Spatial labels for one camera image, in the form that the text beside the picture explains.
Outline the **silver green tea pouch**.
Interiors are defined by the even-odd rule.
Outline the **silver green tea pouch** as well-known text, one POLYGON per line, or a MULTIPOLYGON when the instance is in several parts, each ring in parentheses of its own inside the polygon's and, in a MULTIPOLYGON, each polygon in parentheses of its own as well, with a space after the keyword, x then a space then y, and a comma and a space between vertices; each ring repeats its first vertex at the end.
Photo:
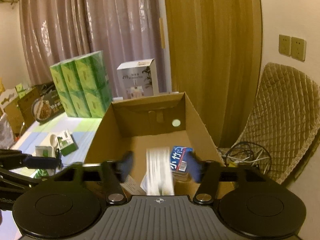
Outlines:
POLYGON ((36 146, 36 157, 40 160, 37 163, 34 178, 53 176, 60 166, 60 151, 52 146, 36 146))

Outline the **wooden door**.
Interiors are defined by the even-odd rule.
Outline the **wooden door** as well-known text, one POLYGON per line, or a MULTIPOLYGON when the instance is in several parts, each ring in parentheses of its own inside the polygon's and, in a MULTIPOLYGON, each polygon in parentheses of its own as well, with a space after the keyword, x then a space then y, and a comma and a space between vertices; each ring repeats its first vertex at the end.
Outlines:
POLYGON ((186 92, 213 142, 231 147, 259 83, 260 0, 165 0, 175 91, 186 92))

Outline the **dark oval food tray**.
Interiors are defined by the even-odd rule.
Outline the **dark oval food tray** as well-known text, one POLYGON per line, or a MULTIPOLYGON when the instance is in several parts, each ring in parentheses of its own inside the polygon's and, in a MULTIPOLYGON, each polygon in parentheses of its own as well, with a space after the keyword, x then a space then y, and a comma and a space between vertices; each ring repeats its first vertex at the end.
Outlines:
POLYGON ((33 102, 31 113, 34 119, 45 124, 64 112, 57 90, 52 90, 33 102))

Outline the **white humidifier box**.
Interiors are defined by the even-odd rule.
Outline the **white humidifier box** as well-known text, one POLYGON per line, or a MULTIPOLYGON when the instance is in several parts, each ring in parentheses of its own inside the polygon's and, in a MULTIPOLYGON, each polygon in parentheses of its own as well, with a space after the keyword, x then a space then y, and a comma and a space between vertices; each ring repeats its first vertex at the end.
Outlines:
POLYGON ((159 94, 155 59, 124 62, 117 68, 117 74, 124 99, 159 94))

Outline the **crumpled silver bag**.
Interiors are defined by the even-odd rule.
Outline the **crumpled silver bag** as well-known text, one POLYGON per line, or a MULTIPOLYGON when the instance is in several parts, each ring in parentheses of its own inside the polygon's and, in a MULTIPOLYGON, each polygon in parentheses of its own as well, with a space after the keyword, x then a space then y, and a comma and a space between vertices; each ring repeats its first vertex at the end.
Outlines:
POLYGON ((9 149, 14 143, 14 133, 8 122, 8 115, 3 113, 0 120, 0 148, 9 149))

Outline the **white blue pill box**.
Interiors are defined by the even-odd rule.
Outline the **white blue pill box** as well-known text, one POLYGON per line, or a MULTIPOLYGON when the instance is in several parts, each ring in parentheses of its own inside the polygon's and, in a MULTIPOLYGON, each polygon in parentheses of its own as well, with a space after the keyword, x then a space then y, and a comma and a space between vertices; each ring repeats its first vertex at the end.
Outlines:
POLYGON ((146 195, 146 192, 130 175, 128 175, 125 181, 120 185, 130 195, 146 195))

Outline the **blue playing card box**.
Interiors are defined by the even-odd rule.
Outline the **blue playing card box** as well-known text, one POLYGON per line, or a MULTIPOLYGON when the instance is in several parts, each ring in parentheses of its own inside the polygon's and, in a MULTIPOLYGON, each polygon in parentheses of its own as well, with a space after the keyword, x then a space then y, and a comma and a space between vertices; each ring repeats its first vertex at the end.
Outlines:
POLYGON ((170 168, 172 172, 185 173, 187 170, 187 155, 193 148, 174 146, 170 154, 170 168))

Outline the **white ointment box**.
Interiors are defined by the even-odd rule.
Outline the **white ointment box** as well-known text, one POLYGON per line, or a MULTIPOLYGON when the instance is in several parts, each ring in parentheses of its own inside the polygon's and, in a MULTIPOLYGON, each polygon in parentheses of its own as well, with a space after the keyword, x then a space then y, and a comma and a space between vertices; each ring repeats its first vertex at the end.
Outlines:
POLYGON ((149 196, 175 195, 169 147, 147 149, 146 186, 146 194, 149 196))

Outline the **white plastic spoon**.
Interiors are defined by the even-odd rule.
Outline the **white plastic spoon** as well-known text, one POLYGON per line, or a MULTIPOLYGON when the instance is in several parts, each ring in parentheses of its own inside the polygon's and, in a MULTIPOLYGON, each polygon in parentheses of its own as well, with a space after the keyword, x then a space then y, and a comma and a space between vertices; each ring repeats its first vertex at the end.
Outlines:
POLYGON ((55 155, 56 150, 58 148, 58 139, 55 134, 50 135, 50 145, 52 147, 52 155, 55 155))

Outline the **large brown cardboard box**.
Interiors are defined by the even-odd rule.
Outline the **large brown cardboard box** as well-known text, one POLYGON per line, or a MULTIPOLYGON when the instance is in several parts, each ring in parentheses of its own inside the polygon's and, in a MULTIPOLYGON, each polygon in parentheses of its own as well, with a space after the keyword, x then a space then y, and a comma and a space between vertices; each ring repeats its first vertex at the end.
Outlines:
MULTIPOLYGON (((184 93, 137 98, 111 104, 95 133, 86 164, 118 161, 133 152, 130 176, 140 185, 150 148, 191 147, 201 160, 221 162, 206 126, 184 93)), ((102 172, 86 185, 105 199, 102 172)))

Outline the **green tissue multipack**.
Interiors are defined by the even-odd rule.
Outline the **green tissue multipack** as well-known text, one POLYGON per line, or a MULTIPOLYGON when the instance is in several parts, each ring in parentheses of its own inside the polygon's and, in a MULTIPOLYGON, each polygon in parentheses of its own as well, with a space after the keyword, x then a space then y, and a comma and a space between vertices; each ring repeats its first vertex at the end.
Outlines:
POLYGON ((68 117, 103 118, 112 90, 102 51, 63 60, 49 69, 68 117))

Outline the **beige curtain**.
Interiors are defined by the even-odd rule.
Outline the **beige curtain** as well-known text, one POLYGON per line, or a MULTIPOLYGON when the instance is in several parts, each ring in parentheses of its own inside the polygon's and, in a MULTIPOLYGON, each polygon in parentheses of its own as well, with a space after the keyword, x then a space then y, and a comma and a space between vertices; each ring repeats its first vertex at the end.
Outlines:
POLYGON ((121 96, 117 67, 142 59, 155 59, 159 91, 165 92, 159 18, 159 0, 20 0, 30 81, 47 83, 51 65, 102 51, 114 96, 121 96))

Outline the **double wall socket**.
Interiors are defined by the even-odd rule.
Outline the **double wall socket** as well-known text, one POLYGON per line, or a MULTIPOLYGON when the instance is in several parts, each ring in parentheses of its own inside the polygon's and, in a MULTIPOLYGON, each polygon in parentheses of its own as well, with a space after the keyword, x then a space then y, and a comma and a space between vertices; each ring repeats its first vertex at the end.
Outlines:
POLYGON ((280 34, 278 41, 278 51, 281 55, 290 56, 298 61, 305 61, 306 40, 280 34))

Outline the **small brown cardboard boxes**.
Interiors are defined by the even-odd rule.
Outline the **small brown cardboard boxes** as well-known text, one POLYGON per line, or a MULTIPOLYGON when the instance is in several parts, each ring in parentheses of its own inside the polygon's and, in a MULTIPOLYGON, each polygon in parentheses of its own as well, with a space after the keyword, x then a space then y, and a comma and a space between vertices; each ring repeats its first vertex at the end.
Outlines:
POLYGON ((35 122, 31 112, 34 101, 53 87, 53 82, 35 85, 21 98, 14 89, 1 93, 1 111, 8 115, 14 135, 23 134, 35 122))

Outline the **green spray medicine box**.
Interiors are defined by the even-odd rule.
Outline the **green spray medicine box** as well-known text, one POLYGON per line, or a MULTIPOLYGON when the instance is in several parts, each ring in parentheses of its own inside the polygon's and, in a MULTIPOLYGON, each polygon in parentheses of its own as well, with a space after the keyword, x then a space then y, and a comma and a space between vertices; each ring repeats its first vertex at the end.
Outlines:
POLYGON ((68 129, 57 135, 57 142, 59 150, 64 157, 77 150, 77 145, 68 129))

